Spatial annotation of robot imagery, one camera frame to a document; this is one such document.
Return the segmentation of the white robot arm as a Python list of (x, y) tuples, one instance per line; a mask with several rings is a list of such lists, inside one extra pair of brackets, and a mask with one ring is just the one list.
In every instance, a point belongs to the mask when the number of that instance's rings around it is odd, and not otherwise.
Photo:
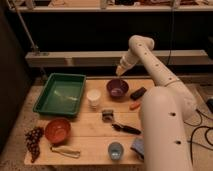
[(196, 98), (152, 53), (152, 38), (134, 35), (128, 45), (116, 74), (123, 75), (141, 61), (155, 84), (141, 101), (145, 170), (193, 171), (183, 121), (194, 114)]

